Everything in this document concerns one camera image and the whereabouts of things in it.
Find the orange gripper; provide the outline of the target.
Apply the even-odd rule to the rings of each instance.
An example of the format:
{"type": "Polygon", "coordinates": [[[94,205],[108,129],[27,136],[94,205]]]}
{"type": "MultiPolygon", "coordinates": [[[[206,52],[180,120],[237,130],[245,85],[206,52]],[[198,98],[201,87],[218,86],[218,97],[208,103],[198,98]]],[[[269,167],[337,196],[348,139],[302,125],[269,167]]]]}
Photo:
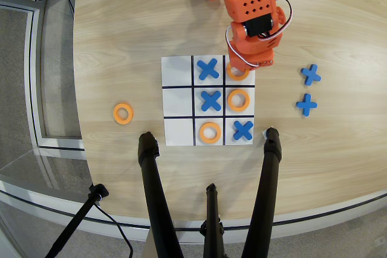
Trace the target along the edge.
{"type": "Polygon", "coordinates": [[[250,71],[252,67],[274,64],[274,48],[279,45],[282,34],[270,38],[279,29],[279,24],[258,25],[253,23],[231,23],[232,40],[229,62],[237,70],[250,71]]]}

